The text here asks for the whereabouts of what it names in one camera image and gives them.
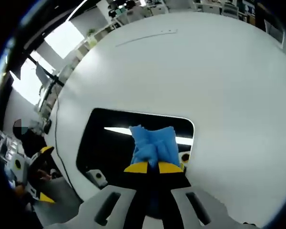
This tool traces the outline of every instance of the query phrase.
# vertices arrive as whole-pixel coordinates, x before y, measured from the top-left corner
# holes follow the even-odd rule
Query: white curved surface
[[[151,36],[169,30],[177,32]],[[146,36],[151,37],[117,46]],[[79,63],[59,95],[59,107],[59,152],[85,200],[97,188],[75,160],[96,107],[193,121],[188,178],[240,222],[264,226],[286,200],[286,55],[249,24],[184,12],[123,26]],[[49,145],[53,130],[46,137]]]

